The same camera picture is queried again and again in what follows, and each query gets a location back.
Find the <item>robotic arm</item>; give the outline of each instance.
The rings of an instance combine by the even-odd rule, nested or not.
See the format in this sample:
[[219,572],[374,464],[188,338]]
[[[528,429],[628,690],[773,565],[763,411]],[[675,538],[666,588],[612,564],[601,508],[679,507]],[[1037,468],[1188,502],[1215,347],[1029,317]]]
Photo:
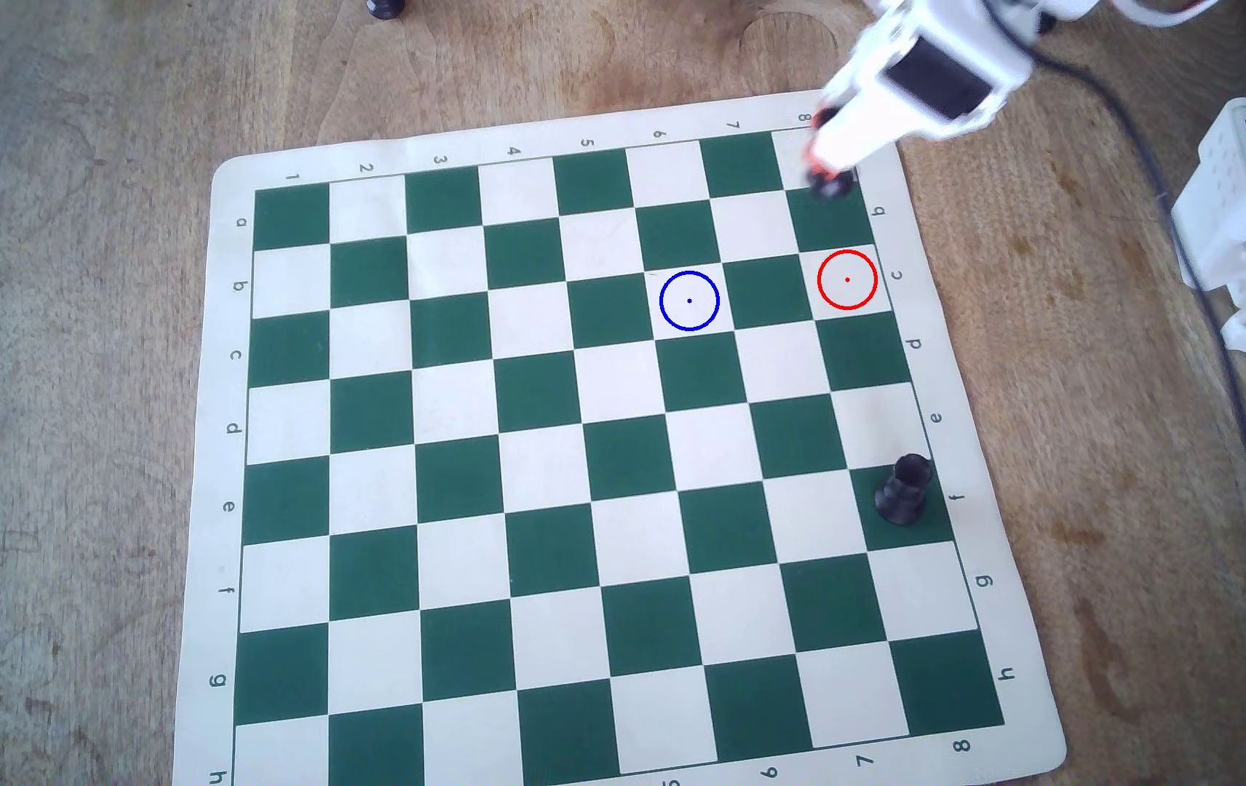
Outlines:
[[[982,0],[867,0],[878,19],[827,82],[812,112],[807,178],[825,199],[852,187],[860,159],[900,138],[949,138],[982,128],[1032,73],[1033,62],[993,24]],[[1003,24],[1025,44],[1096,0],[1001,0]],[[1155,27],[1192,19],[1215,0],[1175,12],[1109,0]],[[1246,98],[1229,101],[1200,143],[1200,167],[1172,211],[1180,245],[1205,290],[1227,286],[1240,306],[1224,328],[1246,351]],[[1184,270],[1182,277],[1191,283]]]

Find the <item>white square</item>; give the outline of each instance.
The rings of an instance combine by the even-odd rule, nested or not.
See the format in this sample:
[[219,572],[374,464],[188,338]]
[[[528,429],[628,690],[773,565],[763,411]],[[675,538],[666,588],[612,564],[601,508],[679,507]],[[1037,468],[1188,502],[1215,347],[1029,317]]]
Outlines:
[[420,701],[417,612],[333,619],[326,625],[326,711]]
[[507,517],[501,513],[419,527],[419,607],[511,598]]
[[810,128],[786,128],[774,132],[774,152],[778,153],[778,176],[784,189],[807,188],[807,159],[805,152],[811,140]]
[[643,244],[632,207],[562,215],[561,249],[571,282],[643,272]]
[[677,492],[597,500],[592,516],[601,584],[669,579],[690,569]]
[[579,417],[584,422],[654,416],[667,411],[663,375],[650,341],[576,349]]
[[598,587],[511,598],[517,689],[603,680],[609,645]]
[[837,390],[831,395],[846,467],[893,465],[906,453],[928,456],[920,404],[908,382]]
[[240,633],[326,623],[326,537],[245,546]]
[[751,402],[817,396],[831,390],[812,321],[736,330],[735,348],[745,376],[745,396]]
[[888,642],[797,653],[814,746],[908,735]]
[[729,313],[729,289],[725,286],[725,274],[720,270],[719,264],[698,264],[685,270],[649,272],[643,279],[652,314],[652,336],[680,339],[684,335],[734,330],[735,318]]
[[234,727],[234,772],[258,786],[326,785],[326,716]]
[[333,379],[409,370],[409,300],[333,309]]
[[693,573],[701,661],[729,663],[794,651],[789,600],[778,564]]
[[415,523],[414,445],[333,453],[326,473],[331,534]]
[[410,299],[482,293],[487,250],[482,227],[415,232],[405,242]]
[[492,356],[543,355],[574,349],[564,282],[487,293]]
[[492,361],[416,367],[415,442],[486,437],[497,432],[497,384]]
[[857,496],[851,473],[806,473],[764,481],[769,524],[780,563],[860,554],[866,536],[860,529]]
[[334,243],[405,234],[405,178],[345,181],[328,187]]
[[249,387],[245,455],[252,465],[325,456],[333,446],[333,384]]
[[548,158],[493,163],[477,169],[482,223],[533,222],[561,214],[554,198],[554,163]]
[[333,247],[297,245],[254,252],[253,316],[326,310],[333,305]]
[[703,668],[614,676],[611,688],[621,771],[715,761]]
[[719,260],[764,259],[797,253],[797,237],[784,192],[739,194],[711,201]]
[[891,642],[977,627],[963,566],[951,543],[872,551],[871,578]]
[[749,404],[667,412],[677,488],[710,488],[764,477]]
[[[812,318],[841,319],[855,316],[858,313],[887,313],[890,298],[885,293],[885,280],[880,279],[875,295],[872,295],[871,286],[876,284],[876,278],[866,260],[855,254],[844,253],[832,258],[826,267],[821,265],[825,259],[831,257],[832,252],[837,250],[842,249],[804,252],[797,255],[797,264],[802,265],[802,282],[804,286],[807,288],[807,305],[811,306]],[[880,270],[875,245],[857,245],[851,250],[866,254],[872,263],[876,263],[876,270]],[[817,272],[821,272],[821,290],[817,288]],[[831,301],[827,301],[822,294],[831,298]],[[866,301],[866,305],[860,308],[837,308],[855,306],[862,300]]]
[[425,703],[425,784],[521,786],[517,694]]
[[698,141],[630,147],[628,174],[633,184],[634,207],[710,198],[701,144]]
[[582,425],[510,431],[497,440],[501,445],[501,501],[507,513],[589,501]]

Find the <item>chessboard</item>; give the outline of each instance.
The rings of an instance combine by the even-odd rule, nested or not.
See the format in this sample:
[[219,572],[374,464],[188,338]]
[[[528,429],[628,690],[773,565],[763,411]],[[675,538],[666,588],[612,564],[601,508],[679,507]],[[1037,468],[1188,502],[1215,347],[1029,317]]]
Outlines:
[[1063,761],[898,152],[816,201],[816,101],[216,172],[173,781]]

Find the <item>wooden surface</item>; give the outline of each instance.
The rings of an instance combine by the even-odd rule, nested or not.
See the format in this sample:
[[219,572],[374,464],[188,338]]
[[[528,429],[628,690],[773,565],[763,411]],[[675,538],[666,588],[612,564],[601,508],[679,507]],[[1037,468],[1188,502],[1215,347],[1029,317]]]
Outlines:
[[[169,776],[209,179],[234,154],[820,87],[845,0],[0,0],[0,784]],[[1179,188],[1246,5],[1048,41]],[[1246,781],[1246,473],[1113,122],[1049,76],[902,146],[1068,731],[1049,784]],[[1246,360],[1241,361],[1246,379]]]

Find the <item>pawn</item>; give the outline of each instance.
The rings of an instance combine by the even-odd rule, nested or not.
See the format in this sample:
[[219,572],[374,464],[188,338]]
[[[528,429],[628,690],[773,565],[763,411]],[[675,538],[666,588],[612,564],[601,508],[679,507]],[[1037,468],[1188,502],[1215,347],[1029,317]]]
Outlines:
[[933,467],[918,453],[901,456],[890,480],[876,490],[876,512],[891,524],[907,527],[923,513]]
[[394,20],[405,11],[405,0],[366,0],[366,10],[378,20]]
[[851,169],[842,169],[836,174],[807,171],[807,188],[811,196],[822,202],[837,202],[851,193],[851,187],[857,183],[857,177]]

